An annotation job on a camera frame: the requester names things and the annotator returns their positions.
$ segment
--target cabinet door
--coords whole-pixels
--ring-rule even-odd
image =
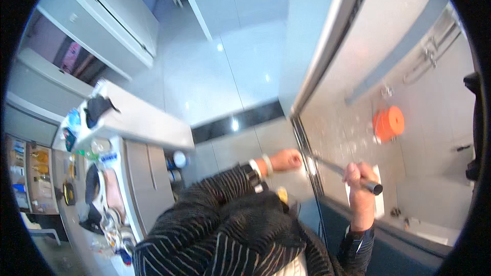
[[[4,115],[5,132],[28,142],[51,147],[58,126],[38,120],[9,105],[6,105]]]
[[[143,0],[99,0],[104,7],[155,57],[159,22]]]

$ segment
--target bottle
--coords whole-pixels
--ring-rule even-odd
[[[92,151],[77,150],[77,154],[84,156],[87,160],[90,161],[99,160],[99,154],[93,153]]]
[[[48,174],[50,172],[50,169],[48,168],[48,166],[44,165],[44,164],[34,165],[32,168],[33,168],[33,170],[35,170],[41,174]]]
[[[31,157],[33,157],[34,159],[36,159],[38,162],[41,162],[41,163],[48,163],[50,160],[48,153],[44,150],[39,150],[39,151],[33,152],[31,154]]]

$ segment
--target black tile stripe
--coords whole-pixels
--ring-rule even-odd
[[[215,139],[224,135],[238,133],[263,122],[284,117],[279,101],[273,101],[249,110],[227,115],[219,120],[212,121],[191,130],[194,144]],[[238,123],[238,129],[233,130],[233,121]]]

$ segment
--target wall tile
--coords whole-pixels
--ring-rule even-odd
[[[262,156],[254,128],[212,140],[212,145],[220,171]]]
[[[297,139],[289,119],[282,117],[254,127],[261,151],[272,155],[279,150],[296,148]]]
[[[189,166],[182,170],[182,177],[186,186],[201,181],[218,173],[212,143],[210,141],[197,144],[189,153]]]

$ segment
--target orange object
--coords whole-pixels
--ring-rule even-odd
[[[391,140],[404,131],[404,116],[401,109],[391,106],[373,116],[373,130],[382,142]]]

